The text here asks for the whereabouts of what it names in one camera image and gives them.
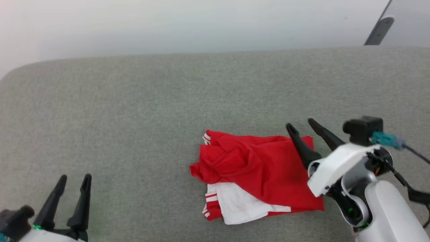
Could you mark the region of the white standing panel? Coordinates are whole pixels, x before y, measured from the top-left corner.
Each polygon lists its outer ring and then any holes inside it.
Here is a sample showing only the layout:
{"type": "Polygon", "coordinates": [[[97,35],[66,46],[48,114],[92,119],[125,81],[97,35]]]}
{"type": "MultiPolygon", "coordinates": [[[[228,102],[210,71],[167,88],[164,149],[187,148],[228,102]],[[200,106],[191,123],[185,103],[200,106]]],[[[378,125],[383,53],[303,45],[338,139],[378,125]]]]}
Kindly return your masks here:
{"type": "Polygon", "coordinates": [[[430,0],[391,0],[383,17],[394,23],[381,46],[430,47],[430,0]]]}

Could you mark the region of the red shirt with white sleeves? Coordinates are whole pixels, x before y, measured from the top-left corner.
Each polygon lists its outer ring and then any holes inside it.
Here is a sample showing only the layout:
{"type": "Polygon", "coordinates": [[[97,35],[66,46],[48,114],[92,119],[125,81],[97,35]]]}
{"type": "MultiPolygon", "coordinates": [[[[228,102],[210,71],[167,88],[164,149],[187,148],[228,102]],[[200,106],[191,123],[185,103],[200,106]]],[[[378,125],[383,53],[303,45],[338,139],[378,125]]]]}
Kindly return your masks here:
{"type": "Polygon", "coordinates": [[[266,216],[325,209],[307,186],[292,139],[235,136],[207,130],[191,175],[207,185],[203,215],[227,225],[266,216]]]}

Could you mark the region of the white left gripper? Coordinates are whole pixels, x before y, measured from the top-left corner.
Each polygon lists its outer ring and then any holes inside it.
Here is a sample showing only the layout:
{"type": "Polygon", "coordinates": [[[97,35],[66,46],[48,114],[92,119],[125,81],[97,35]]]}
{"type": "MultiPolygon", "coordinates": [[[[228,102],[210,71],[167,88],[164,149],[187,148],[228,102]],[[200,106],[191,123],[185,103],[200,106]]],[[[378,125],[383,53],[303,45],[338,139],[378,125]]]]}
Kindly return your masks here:
{"type": "Polygon", "coordinates": [[[33,222],[33,228],[17,242],[88,242],[92,175],[86,174],[73,215],[67,221],[70,229],[54,229],[59,200],[66,188],[67,176],[61,175],[33,222]]]}

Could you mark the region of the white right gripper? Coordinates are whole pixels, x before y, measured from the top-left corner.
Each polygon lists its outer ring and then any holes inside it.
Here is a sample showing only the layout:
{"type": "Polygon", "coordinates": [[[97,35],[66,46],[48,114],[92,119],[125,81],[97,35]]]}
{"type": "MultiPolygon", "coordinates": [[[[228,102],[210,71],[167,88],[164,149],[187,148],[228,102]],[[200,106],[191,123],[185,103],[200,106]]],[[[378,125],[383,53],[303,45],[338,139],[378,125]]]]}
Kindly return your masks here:
{"type": "Polygon", "coordinates": [[[313,118],[308,119],[308,124],[314,132],[320,136],[328,145],[330,153],[327,157],[322,156],[312,150],[302,139],[300,133],[291,124],[286,124],[286,130],[294,144],[304,168],[308,169],[310,164],[318,163],[316,170],[310,174],[307,182],[308,187],[315,197],[325,195],[329,188],[337,182],[343,175],[358,164],[367,153],[374,153],[374,150],[381,148],[380,144],[364,147],[357,144],[347,143],[333,134],[330,130],[316,122],[313,118]]]}

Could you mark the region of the grey fabric sofa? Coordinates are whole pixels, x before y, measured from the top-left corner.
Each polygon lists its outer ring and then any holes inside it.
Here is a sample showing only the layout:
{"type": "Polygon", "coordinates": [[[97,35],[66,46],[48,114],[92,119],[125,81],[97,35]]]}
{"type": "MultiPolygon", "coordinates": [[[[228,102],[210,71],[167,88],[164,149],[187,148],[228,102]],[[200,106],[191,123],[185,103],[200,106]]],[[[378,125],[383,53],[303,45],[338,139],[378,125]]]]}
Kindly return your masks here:
{"type": "Polygon", "coordinates": [[[0,211],[38,212],[68,176],[65,228],[92,175],[90,242],[353,242],[335,202],[228,226],[202,215],[189,173],[207,130],[315,133],[344,141],[346,120],[384,130],[430,158],[430,48],[359,46],[81,58],[17,68],[0,81],[0,211]]]}

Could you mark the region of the grey metal bracket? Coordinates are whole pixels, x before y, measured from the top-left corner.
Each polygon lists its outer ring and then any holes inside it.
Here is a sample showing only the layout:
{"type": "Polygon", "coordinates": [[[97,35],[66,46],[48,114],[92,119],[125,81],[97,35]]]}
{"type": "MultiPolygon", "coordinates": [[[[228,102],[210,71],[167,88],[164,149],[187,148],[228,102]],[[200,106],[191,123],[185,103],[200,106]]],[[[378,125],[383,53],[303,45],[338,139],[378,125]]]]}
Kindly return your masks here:
{"type": "Polygon", "coordinates": [[[376,22],[374,28],[370,32],[367,40],[364,42],[364,46],[378,46],[382,43],[384,37],[389,32],[389,29],[395,22],[393,16],[386,16],[386,12],[388,11],[393,0],[388,0],[386,7],[384,8],[379,20],[376,22]]]}

